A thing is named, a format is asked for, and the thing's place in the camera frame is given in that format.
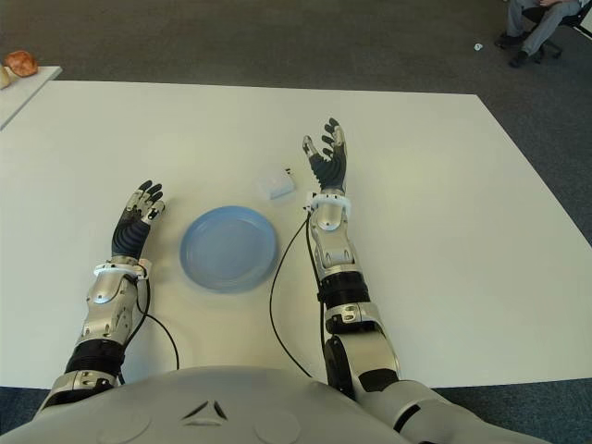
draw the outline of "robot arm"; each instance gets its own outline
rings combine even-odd
[[[359,257],[347,235],[350,202],[345,197],[347,151],[343,130],[325,125],[331,149],[321,156],[310,137],[303,150],[320,185],[309,196],[319,300],[327,308],[331,337],[324,347],[330,386],[357,401],[413,444],[544,444],[546,441],[485,423],[434,390],[400,380],[397,355],[376,306],[370,301]]]
[[[320,185],[310,196],[314,264],[319,276],[319,299],[327,308],[325,326],[331,335],[324,348],[329,385],[353,399],[384,389],[399,380],[399,364],[384,333],[357,252],[347,235],[350,202],[345,197],[347,148],[343,130],[331,118],[323,136],[330,149],[323,158],[309,136],[303,150]]]
[[[94,269],[96,280],[86,297],[89,313],[64,375],[54,383],[43,409],[86,399],[113,388],[130,341],[138,281],[148,278],[141,260],[150,226],[165,209],[161,185],[144,182],[128,200],[112,239],[111,260]]]

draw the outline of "triangular logo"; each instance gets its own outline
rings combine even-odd
[[[222,426],[227,420],[218,401],[205,401],[181,418],[184,426]]]

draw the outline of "orange object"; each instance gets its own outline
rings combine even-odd
[[[15,51],[4,58],[4,63],[19,77],[29,77],[39,70],[37,61],[27,51]]]

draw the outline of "small white object on floor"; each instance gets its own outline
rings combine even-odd
[[[276,199],[294,190],[294,182],[286,169],[270,166],[262,170],[257,179],[257,188],[264,199]]]

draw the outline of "person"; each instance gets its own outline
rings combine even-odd
[[[512,60],[512,68],[521,67],[529,56],[536,54],[543,44],[557,29],[564,17],[574,16],[590,0],[510,0],[508,6],[507,29],[495,41],[495,45],[506,49],[510,46],[522,44],[522,48]],[[547,9],[543,19],[532,32],[524,31],[522,11],[530,7],[544,7]]]

